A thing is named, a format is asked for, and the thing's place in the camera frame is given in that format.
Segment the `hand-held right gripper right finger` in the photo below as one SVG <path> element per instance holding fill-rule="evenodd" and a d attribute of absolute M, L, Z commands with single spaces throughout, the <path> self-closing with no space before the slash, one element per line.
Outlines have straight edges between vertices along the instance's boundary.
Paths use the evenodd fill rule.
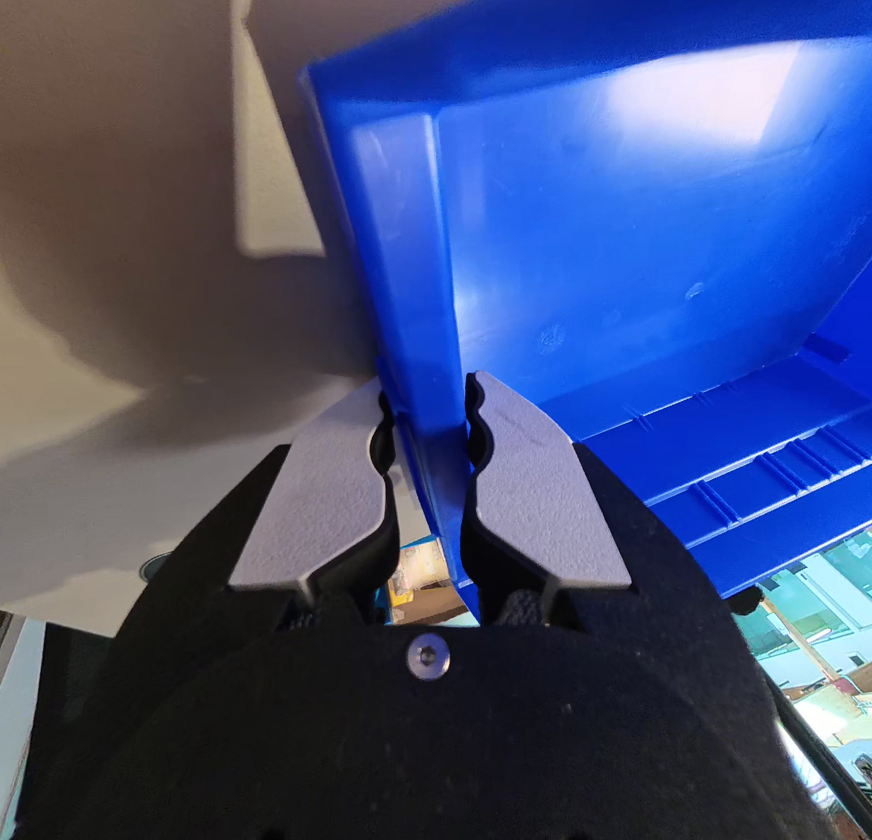
<path fill-rule="evenodd" d="M 472 473 L 461 562 L 494 625 L 511 596 L 549 619 L 567 591 L 624 592 L 632 579 L 571 438 L 537 405 L 485 371 L 465 392 Z"/>

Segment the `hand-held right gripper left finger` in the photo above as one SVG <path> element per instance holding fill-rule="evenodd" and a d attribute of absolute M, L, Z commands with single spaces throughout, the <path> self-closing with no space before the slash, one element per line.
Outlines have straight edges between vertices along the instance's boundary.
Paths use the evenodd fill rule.
<path fill-rule="evenodd" d="M 346 593 L 365 621 L 398 567 L 390 470 L 394 419 L 379 379 L 304 425 L 228 578 L 234 592 L 287 591 L 314 610 Z"/>

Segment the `blue plastic bin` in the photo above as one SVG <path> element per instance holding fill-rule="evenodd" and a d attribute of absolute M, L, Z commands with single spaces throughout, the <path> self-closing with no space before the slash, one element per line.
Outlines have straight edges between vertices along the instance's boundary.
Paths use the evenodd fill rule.
<path fill-rule="evenodd" d="M 463 596 L 466 376 L 718 591 L 870 527 L 870 0 L 470 0 L 300 75 Z"/>

